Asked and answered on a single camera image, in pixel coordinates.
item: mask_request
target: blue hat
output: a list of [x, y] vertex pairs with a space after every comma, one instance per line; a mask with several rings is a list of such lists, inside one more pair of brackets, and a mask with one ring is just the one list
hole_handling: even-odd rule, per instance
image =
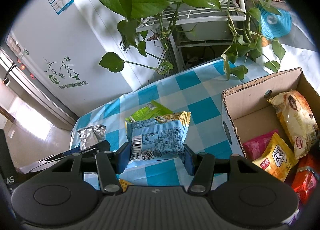
[[266, 11], [260, 5], [261, 12], [261, 33], [267, 38], [282, 37], [288, 35], [291, 30], [291, 15], [285, 10], [279, 10], [281, 15]]

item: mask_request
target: barcode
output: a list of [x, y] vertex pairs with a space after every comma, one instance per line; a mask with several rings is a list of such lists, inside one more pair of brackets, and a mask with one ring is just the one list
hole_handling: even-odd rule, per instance
[[142, 135], [133, 137], [132, 144], [131, 144], [130, 160], [140, 159], [141, 148], [142, 148]]
[[147, 106], [148, 106], [151, 110], [154, 110], [154, 109], [157, 108], [157, 107], [154, 106], [152, 103], [148, 103]]

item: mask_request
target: red snack package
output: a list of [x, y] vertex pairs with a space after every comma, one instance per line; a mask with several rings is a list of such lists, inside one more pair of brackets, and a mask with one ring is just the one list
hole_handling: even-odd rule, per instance
[[247, 154], [247, 159], [254, 161], [261, 157], [263, 152], [266, 150], [272, 136], [274, 133], [279, 133], [278, 130], [270, 131], [264, 135], [260, 135], [254, 139], [251, 139], [242, 144], [245, 153]]
[[299, 160], [298, 170], [291, 187], [304, 205], [316, 188], [319, 172], [320, 162], [310, 153]]

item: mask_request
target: ribbed gray panel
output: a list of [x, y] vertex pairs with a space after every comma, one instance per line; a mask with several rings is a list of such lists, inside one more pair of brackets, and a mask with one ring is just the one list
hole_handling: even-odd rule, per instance
[[[32, 230], [43, 229], [27, 224], [24, 226]], [[244, 228], [226, 222], [212, 210], [205, 198], [190, 196], [180, 186], [129, 186], [127, 191], [119, 196], [106, 196], [97, 210], [85, 220], [72, 226], [55, 229], [241, 230]], [[273, 229], [289, 228], [283, 225]]]

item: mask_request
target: blue checkered tablecloth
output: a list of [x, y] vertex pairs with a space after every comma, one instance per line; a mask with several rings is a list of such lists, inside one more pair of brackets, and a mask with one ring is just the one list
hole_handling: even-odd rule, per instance
[[[230, 64], [230, 66], [242, 64], [243, 60], [238, 59], [235, 65]], [[249, 59], [246, 66], [249, 72], [242, 81], [234, 76], [226, 81], [223, 61], [218, 59], [156, 81], [138, 91], [122, 95], [87, 113], [77, 121], [72, 130], [70, 148], [80, 144], [78, 129], [104, 124], [107, 127], [106, 140], [110, 142], [112, 151], [117, 150], [127, 141], [124, 128], [125, 118], [151, 100], [155, 100], [173, 112], [191, 112], [190, 126], [184, 143], [194, 152], [211, 153], [216, 158], [228, 159], [231, 149], [221, 126], [221, 93], [225, 89], [268, 74], [261, 66]], [[179, 158], [126, 169], [118, 177], [135, 185], [157, 186], [184, 185], [188, 187], [192, 180]], [[96, 188], [98, 187], [96, 174], [86, 174], [85, 180]], [[215, 176], [212, 189], [226, 180], [225, 174]]]

